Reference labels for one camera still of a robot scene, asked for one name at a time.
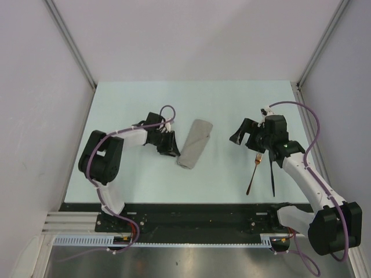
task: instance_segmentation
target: metal frame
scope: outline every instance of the metal frame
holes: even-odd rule
[[[72,56],[74,56],[74,59],[76,63],[78,64],[80,70],[82,71],[84,77],[86,78],[87,82],[90,84],[90,86],[93,89],[93,92],[95,92],[97,84],[95,83],[92,74],[90,73],[90,70],[88,66],[85,63],[85,60],[83,59],[81,52],[79,51],[74,39],[72,38],[60,12],[58,11],[58,8],[53,0],[43,0],[45,3],[46,8],[48,9],[50,16],[52,17],[53,21],[55,22],[58,30],[60,31],[60,34],[64,41],[66,42],[68,48],[71,51]]]
[[[307,79],[309,73],[313,69],[313,66],[315,65],[316,61],[320,57],[323,49],[325,48],[327,42],[329,41],[333,31],[339,24],[339,21],[341,17],[343,16],[346,8],[349,6],[350,2],[351,0],[341,0],[339,5],[337,6],[337,9],[334,15],[332,16],[329,24],[327,25],[325,32],[323,33],[321,39],[319,40],[311,58],[309,59],[308,64],[306,65],[302,75],[299,78],[299,81],[297,82],[297,85],[299,88],[303,87],[305,80]]]

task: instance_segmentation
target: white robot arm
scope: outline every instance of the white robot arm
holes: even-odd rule
[[[361,208],[355,202],[347,203],[305,161],[303,147],[289,140],[284,116],[275,115],[270,108],[262,109],[261,113],[263,120],[260,123],[244,119],[230,141],[240,145],[243,136],[250,134],[246,147],[261,153],[268,150],[270,162],[277,162],[295,180],[313,209],[313,213],[306,213],[289,203],[274,205],[272,211],[276,214],[277,224],[307,236],[319,255],[343,250],[347,242],[349,247],[360,245]]]

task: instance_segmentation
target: orange wire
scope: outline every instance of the orange wire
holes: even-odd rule
[[[292,235],[289,237],[289,239],[294,237],[294,231],[290,227],[288,227],[289,233],[292,233]]]

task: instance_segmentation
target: white wall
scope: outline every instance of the white wall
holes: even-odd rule
[[[332,185],[363,210],[371,259],[371,1],[354,0],[304,84],[322,124],[321,151]]]
[[[0,9],[0,277],[63,194],[93,93],[41,0]]]
[[[95,81],[297,81],[340,0],[55,0]]]

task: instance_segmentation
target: metal floor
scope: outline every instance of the metal floor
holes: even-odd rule
[[[306,239],[301,238],[299,242],[303,251],[319,265],[321,277],[354,277],[349,262],[341,264],[329,255],[318,256]],[[96,251],[56,262],[89,248],[54,246],[45,277],[314,277],[298,255],[274,255],[268,249],[255,248],[133,247],[118,255]]]

